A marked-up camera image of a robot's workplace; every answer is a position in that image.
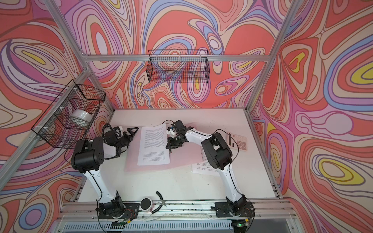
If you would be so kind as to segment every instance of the transparent pink plastic folder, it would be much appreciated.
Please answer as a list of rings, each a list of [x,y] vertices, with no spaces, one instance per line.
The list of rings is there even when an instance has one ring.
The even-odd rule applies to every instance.
[[[170,163],[163,165],[137,165],[140,150],[141,130],[139,130],[133,141],[129,144],[124,171],[151,171],[166,170],[202,162],[201,146],[192,142],[185,142],[182,147],[172,149]]]

